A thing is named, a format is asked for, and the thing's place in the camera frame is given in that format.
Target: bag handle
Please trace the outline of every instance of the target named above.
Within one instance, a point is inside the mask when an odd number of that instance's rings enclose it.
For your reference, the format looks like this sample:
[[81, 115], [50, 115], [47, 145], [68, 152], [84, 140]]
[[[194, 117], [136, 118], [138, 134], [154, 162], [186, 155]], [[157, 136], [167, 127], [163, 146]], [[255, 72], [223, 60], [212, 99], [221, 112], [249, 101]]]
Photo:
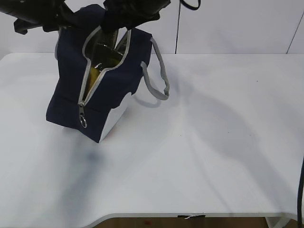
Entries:
[[168, 81], [168, 77], [167, 77], [167, 73], [166, 73], [166, 68], [165, 68], [165, 64], [164, 64], [163, 59], [162, 59], [161, 52], [160, 52], [160, 50], [158, 48], [158, 45], [157, 45], [157, 43], [156, 43], [156, 41], [154, 40], [153, 37], [151, 38], [151, 42], [153, 44], [153, 47], [154, 47], [155, 53], [157, 55], [157, 58], [158, 58], [158, 60], [160, 62], [160, 66], [161, 66], [161, 78], [165, 81], [166, 88], [164, 89], [164, 94], [161, 93], [160, 91], [158, 91], [157, 89], [154, 89], [153, 86], [151, 85], [151, 83], [150, 83], [150, 77], [149, 77], [149, 74], [148, 74], [147, 65], [146, 65], [145, 62], [141, 63], [142, 72], [143, 72], [143, 78], [144, 78], [144, 81], [145, 81], [145, 83], [147, 85], [147, 88], [150, 91], [150, 93], [153, 96], [155, 96], [157, 99], [165, 101], [165, 100], [168, 100], [168, 98], [169, 98], [170, 83]]

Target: metal ring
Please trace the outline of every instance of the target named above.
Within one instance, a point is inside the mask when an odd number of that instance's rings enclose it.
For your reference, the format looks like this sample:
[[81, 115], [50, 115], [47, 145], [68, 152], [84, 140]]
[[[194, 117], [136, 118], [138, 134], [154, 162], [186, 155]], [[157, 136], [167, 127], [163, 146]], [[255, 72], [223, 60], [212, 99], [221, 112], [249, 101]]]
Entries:
[[83, 128], [87, 128], [87, 123], [86, 123], [85, 116], [81, 114], [81, 115], [79, 116], [79, 120], [80, 120], [80, 123], [81, 123], [82, 127], [83, 127]]

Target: black cable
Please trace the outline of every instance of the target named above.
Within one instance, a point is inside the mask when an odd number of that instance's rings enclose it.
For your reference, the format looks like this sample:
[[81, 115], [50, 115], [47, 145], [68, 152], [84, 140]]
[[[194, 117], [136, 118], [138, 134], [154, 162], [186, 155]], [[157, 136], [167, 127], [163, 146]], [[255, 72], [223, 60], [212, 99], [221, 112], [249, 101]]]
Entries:
[[302, 163], [299, 190], [298, 190], [298, 228], [302, 228], [302, 198], [303, 198], [303, 187], [304, 187], [304, 160]]
[[188, 3], [185, 2], [185, 0], [180, 0], [180, 2], [184, 7], [188, 8], [190, 10], [198, 10], [201, 5], [201, 0], [198, 0], [199, 5], [197, 7], [189, 5]]

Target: table leg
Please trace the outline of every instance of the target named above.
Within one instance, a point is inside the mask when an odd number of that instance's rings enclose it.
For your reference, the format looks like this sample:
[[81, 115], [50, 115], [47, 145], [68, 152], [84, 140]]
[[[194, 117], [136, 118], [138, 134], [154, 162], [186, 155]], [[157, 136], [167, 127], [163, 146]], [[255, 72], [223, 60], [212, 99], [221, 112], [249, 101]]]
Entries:
[[286, 217], [266, 217], [266, 222], [269, 228], [284, 228], [290, 221]]

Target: white wall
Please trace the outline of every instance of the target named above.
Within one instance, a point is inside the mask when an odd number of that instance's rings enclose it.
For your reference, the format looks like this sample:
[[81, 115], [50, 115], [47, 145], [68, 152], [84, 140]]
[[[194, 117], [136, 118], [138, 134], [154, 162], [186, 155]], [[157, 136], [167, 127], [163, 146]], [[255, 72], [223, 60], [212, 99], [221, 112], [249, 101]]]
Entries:
[[[72, 10], [76, 11], [93, 3], [103, 5], [104, 0], [67, 0], [66, 2]], [[140, 27], [153, 34], [163, 53], [175, 52], [178, 10], [178, 1], [173, 0], [168, 8], [161, 11], [161, 20]], [[0, 59], [5, 54], [13, 52], [54, 52], [57, 32], [44, 33], [42, 28], [35, 28], [23, 36], [14, 32], [14, 21], [15, 18], [0, 13]]]
[[286, 53], [303, 11], [304, 0], [203, 0], [181, 9], [178, 53]]
[[302, 19], [294, 40], [290, 46], [289, 54], [304, 54], [304, 19]]

